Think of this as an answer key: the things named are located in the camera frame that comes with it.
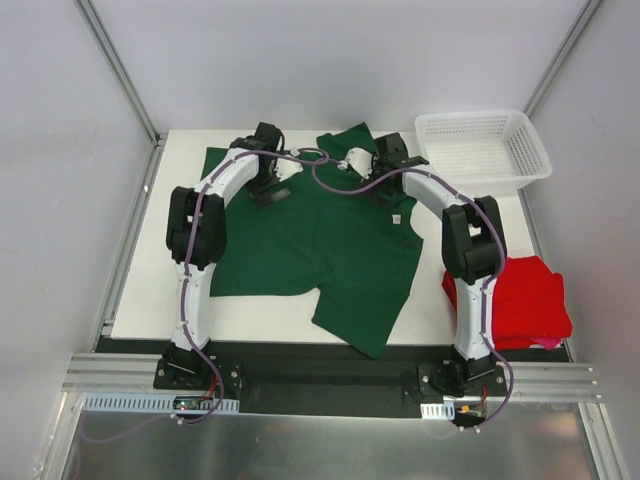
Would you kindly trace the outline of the white plastic basket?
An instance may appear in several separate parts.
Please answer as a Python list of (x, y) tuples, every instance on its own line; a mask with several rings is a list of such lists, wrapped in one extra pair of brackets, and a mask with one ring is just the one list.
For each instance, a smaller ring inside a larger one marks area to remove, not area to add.
[(511, 196), (553, 172), (537, 131), (520, 111), (424, 114), (414, 126), (421, 155), (474, 196)]

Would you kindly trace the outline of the green t shirt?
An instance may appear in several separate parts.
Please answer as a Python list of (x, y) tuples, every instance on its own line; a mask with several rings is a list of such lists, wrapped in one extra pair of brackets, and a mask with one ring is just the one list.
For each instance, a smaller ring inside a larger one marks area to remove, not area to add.
[(210, 295), (295, 296), (318, 290), (312, 321), (372, 359), (407, 301), (423, 240), (415, 200), (355, 194), (361, 178), (325, 165), (287, 180), (258, 208), (241, 190), (226, 209), (227, 246)]

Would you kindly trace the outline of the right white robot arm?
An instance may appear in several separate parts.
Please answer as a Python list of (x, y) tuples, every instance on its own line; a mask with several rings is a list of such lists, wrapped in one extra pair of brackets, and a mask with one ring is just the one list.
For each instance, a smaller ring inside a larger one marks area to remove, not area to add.
[(493, 294), (506, 264), (498, 203), (460, 192), (426, 159), (410, 156), (398, 133), (375, 139), (371, 179), (415, 199), (441, 221), (442, 261), (456, 289), (456, 332), (449, 362), (430, 375), (429, 385), (454, 397), (473, 394), (496, 368)]

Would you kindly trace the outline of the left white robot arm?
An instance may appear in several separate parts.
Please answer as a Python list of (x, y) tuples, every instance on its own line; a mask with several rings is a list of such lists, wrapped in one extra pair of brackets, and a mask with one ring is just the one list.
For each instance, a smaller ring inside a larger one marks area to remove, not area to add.
[(288, 194), (274, 187), (302, 170), (284, 158), (284, 133), (261, 122), (235, 139), (223, 160), (195, 186), (170, 196), (166, 246), (179, 282), (178, 319), (158, 363), (154, 385), (204, 389), (216, 378), (203, 358), (210, 341), (206, 326), (213, 273), (227, 246), (226, 207), (242, 188), (263, 208)]

